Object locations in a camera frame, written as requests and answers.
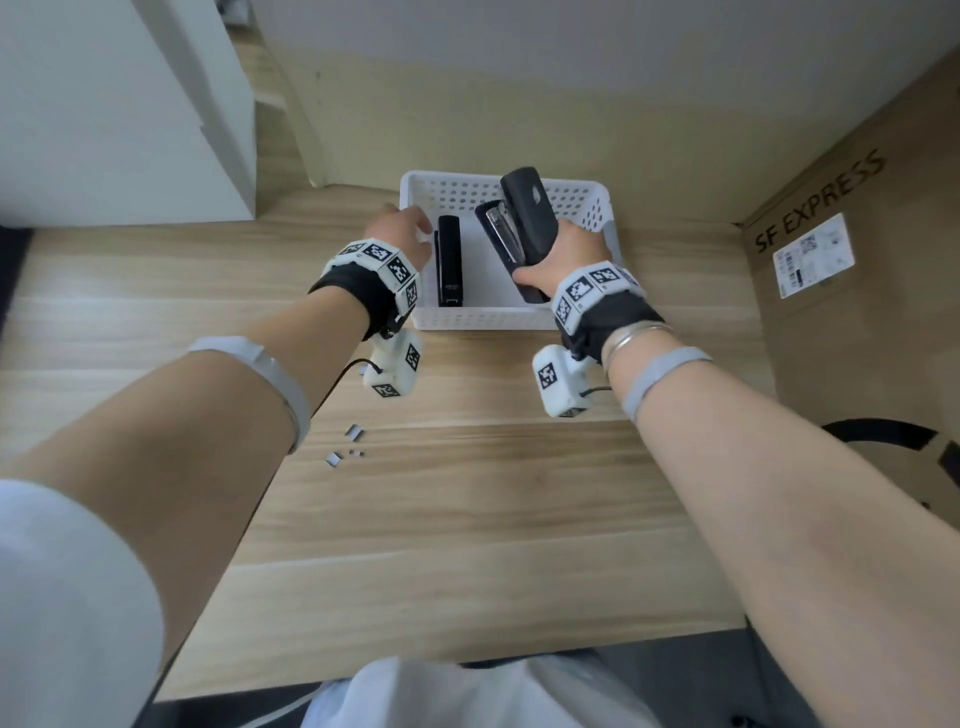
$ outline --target person's left hand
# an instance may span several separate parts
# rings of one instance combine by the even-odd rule
[[[422,271],[433,253],[433,246],[421,243],[417,239],[417,230],[433,232],[430,219],[419,206],[397,209],[396,205],[384,205],[367,225],[364,237],[375,237],[400,248],[414,267]]]

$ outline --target gray elastic band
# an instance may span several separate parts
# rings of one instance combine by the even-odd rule
[[[243,336],[203,336],[191,344],[188,351],[229,354],[269,381],[287,404],[290,419],[297,430],[297,438],[290,451],[297,450],[310,431],[310,402],[300,383],[287,374],[280,362],[264,352],[262,346]]]
[[[636,411],[640,408],[640,403],[643,402],[643,398],[647,392],[650,391],[650,387],[670,374],[677,367],[683,366],[683,364],[690,361],[700,360],[713,361],[706,353],[701,352],[696,347],[683,347],[682,349],[675,349],[672,352],[661,354],[647,364],[646,369],[640,372],[636,376],[636,379],[634,379],[634,383],[630,387],[630,392],[623,401],[623,411],[627,413],[627,417],[629,417],[632,422],[636,421],[634,419]]]

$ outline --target person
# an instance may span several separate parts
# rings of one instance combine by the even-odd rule
[[[419,208],[389,207],[366,237],[421,270],[431,248],[418,231],[430,230]],[[607,255],[602,235],[562,220],[549,256],[515,280],[554,297]],[[382,318],[348,287],[322,286],[239,332],[299,383],[311,411]],[[652,361],[682,346],[670,330],[646,328],[601,352],[615,395],[624,401]],[[672,369],[631,414],[757,631],[826,724],[956,724],[960,534],[709,361]],[[234,356],[199,351],[4,463],[5,724],[130,725],[296,437],[274,385]],[[318,701],[311,724],[657,724],[599,666],[560,657],[486,671],[393,659],[335,685],[339,697]]]

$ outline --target white shirt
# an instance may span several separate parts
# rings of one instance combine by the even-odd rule
[[[127,728],[161,668],[156,587],[129,546],[59,492],[0,480],[0,716],[11,728]],[[325,683],[306,728],[657,728],[599,661],[486,670],[398,658]]]

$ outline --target white plastic basket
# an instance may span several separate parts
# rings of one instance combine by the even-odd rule
[[[557,217],[566,217],[590,231],[602,231],[613,260],[621,262],[620,244],[610,205],[610,193],[600,182],[543,180]],[[460,218],[464,273],[464,305],[438,305],[436,257],[420,275],[420,301],[414,326],[426,330],[556,328],[549,303],[526,303],[480,227],[474,209],[502,197],[500,177],[453,172],[407,172],[400,181],[400,207],[419,205],[437,227],[441,215]]]

